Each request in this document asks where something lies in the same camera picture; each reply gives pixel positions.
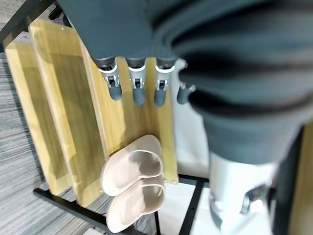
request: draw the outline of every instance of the black metal bar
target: black metal bar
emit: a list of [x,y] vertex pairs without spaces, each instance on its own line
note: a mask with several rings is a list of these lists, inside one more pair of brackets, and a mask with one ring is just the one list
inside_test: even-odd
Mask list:
[[282,162],[277,178],[275,192],[276,208],[273,222],[273,234],[288,234],[294,189],[300,159],[303,128],[290,148],[287,158]]
[[156,235],[161,235],[160,222],[158,219],[158,213],[155,212],[155,220],[156,220]]
[[198,207],[198,202],[199,202],[201,192],[202,192],[202,189],[204,186],[204,182],[205,181],[203,181],[203,180],[197,181],[196,188],[195,188],[194,193],[192,195],[192,198],[191,198],[191,201],[190,201],[190,204],[188,207],[188,211],[187,211],[186,216],[184,218],[184,222],[182,223],[179,235],[189,235],[189,233],[190,233],[192,223],[194,221],[196,210]]
[[187,184],[187,185],[196,185],[197,181],[203,181],[204,182],[204,186],[205,188],[210,188],[210,181],[206,178],[201,178],[201,177],[197,177],[197,176],[190,176],[190,175],[182,175],[182,174],[178,174],[179,176],[179,182],[183,183],[183,184]]
[[54,0],[26,0],[9,22],[0,31],[0,52],[9,45],[22,31],[26,30]]
[[[110,231],[105,216],[98,214],[94,211],[88,210],[87,208],[83,208],[79,206],[75,201],[69,202],[61,197],[52,195],[49,190],[44,191],[40,188],[35,188],[33,190],[34,194],[45,201],[65,210],[66,212],[69,212],[73,214],[74,216],[100,228],[105,231]],[[123,230],[119,233],[116,233],[117,235],[147,235],[145,233],[142,233],[140,231],[135,230],[133,227],[129,227],[126,230]]]

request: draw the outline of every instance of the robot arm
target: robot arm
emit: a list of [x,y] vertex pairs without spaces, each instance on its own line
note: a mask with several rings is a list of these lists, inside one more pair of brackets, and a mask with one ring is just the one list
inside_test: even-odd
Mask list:
[[58,2],[113,99],[122,96],[116,56],[126,58],[138,105],[146,57],[156,57],[157,106],[175,60],[187,61],[178,101],[189,96],[203,116],[211,214],[222,232],[238,230],[265,201],[300,127],[313,117],[310,10],[292,0]]

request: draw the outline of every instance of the black metal frame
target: black metal frame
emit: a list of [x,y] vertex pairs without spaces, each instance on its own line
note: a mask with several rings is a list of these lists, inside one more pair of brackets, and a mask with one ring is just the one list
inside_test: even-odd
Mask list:
[[[205,178],[199,178],[199,177],[188,176],[188,175],[179,175],[179,180],[181,183],[184,183],[184,184],[196,185],[188,210],[187,210],[187,213],[185,215],[183,224],[181,226],[180,233],[179,233],[179,235],[188,235],[192,228],[192,224],[194,221],[194,217],[195,217],[195,213],[198,207],[202,189],[203,187],[208,187],[209,181],[208,179],[205,179]],[[53,195],[50,193],[49,190],[42,190],[40,188],[35,188],[33,192],[36,196],[65,210],[66,212],[69,212],[73,214],[74,216],[104,231],[110,231],[107,226],[106,218],[104,215],[91,211],[87,208],[81,207],[80,205],[76,203],[76,201],[70,202],[66,199],[63,199],[62,197]],[[156,221],[156,234],[161,235],[157,212],[155,212],[155,221]],[[121,231],[120,233],[117,233],[117,234],[118,235],[147,235],[143,232],[136,230],[134,226],[131,226],[127,228],[126,230]]]

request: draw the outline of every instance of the metal joint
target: metal joint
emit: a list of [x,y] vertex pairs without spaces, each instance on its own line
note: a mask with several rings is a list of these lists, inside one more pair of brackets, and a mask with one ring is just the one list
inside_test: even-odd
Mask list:
[[140,68],[132,68],[128,66],[128,70],[130,72],[130,81],[132,83],[133,89],[144,88],[146,81],[146,61],[144,66]]
[[119,73],[117,69],[117,63],[112,70],[103,70],[98,68],[102,74],[103,79],[106,81],[109,88],[112,86],[118,87],[120,84]]
[[156,65],[156,90],[166,91],[168,88],[168,82],[171,78],[171,73],[174,71],[175,66],[170,67],[169,69],[160,69]]

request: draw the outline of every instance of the metal rod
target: metal rod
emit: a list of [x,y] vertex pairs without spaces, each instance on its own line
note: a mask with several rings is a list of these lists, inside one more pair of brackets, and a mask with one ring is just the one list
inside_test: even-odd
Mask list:
[[157,211],[155,212],[155,221],[156,221],[156,235],[161,235],[160,222],[159,222],[159,219],[158,219]]
[[53,3],[54,0],[26,0],[0,31],[0,52]]
[[[88,210],[87,208],[81,207],[76,203],[76,201],[69,202],[61,197],[52,195],[49,190],[44,191],[40,188],[35,188],[33,190],[34,194],[45,201],[65,210],[66,212],[69,212],[73,214],[74,216],[100,228],[105,231],[110,231],[105,216],[98,214],[94,211]],[[133,227],[129,227],[119,233],[116,233],[117,235],[147,235],[145,233],[142,233],[140,231],[135,230]]]
[[195,218],[195,214],[198,207],[198,202],[201,196],[201,192],[204,186],[203,180],[198,180],[196,184],[196,188],[194,190],[194,193],[192,195],[187,214],[185,216],[184,222],[182,223],[179,235],[188,235],[190,233],[190,230],[192,228],[192,223]]

